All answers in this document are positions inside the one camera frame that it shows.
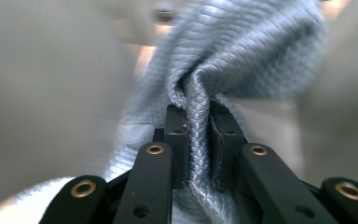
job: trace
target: textured fabric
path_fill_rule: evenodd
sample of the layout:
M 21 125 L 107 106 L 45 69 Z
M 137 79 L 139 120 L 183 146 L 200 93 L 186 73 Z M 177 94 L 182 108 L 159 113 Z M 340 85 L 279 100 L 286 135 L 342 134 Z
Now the textured fabric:
M 160 43 L 129 102 L 106 178 L 131 168 L 138 148 L 163 125 L 166 106 L 176 105 L 189 123 L 190 180 L 189 189 L 173 194 L 173 222 L 239 223 L 231 193 L 215 190 L 209 177 L 209 103 L 304 90 L 313 79 L 322 36 L 314 1 L 193 4 Z

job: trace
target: gray towel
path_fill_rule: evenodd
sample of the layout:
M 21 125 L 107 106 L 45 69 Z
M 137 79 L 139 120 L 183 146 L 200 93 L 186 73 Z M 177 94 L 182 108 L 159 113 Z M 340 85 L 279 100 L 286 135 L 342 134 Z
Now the gray towel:
M 198 1 L 160 42 L 121 121 L 106 178 L 130 169 L 138 148 L 163 126 L 165 108 L 186 111 L 189 189 L 173 194 L 173 222 L 239 223 L 229 192 L 212 187 L 206 124 L 210 101 L 277 98 L 313 80 L 324 34 L 312 0 Z

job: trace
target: blurred background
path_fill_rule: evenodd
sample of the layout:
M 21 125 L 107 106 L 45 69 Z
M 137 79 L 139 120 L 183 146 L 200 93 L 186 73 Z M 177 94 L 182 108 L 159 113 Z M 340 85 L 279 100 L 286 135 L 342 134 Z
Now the blurred background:
M 103 175 L 132 85 L 185 4 L 0 1 L 0 202 L 52 178 Z M 233 99 L 250 141 L 318 187 L 329 176 L 358 181 L 358 1 L 321 8 L 328 32 L 312 88 Z

